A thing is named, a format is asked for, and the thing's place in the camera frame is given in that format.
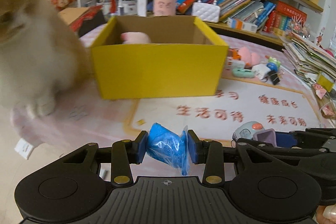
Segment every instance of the yellow sticker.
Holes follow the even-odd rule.
[[[141,119],[141,120],[137,121],[136,124],[139,125],[139,126],[141,126],[141,125],[143,125],[145,123],[146,123],[145,120]]]

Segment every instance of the stack of papers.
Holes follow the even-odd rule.
[[[298,76],[326,73],[336,80],[336,59],[301,36],[292,33],[291,42],[284,43],[284,54],[293,63]]]

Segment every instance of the blue ball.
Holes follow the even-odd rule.
[[[267,68],[269,68],[270,70],[275,70],[275,72],[278,72],[278,66],[275,64],[275,63],[268,63],[267,65]]]

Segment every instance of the pink cup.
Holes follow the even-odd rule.
[[[153,0],[154,16],[176,15],[176,0]]]

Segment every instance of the crosshair mark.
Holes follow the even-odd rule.
[[[164,185],[170,185],[170,184],[172,184],[173,182],[172,181],[170,181],[170,180],[165,180],[164,182],[162,182]]]

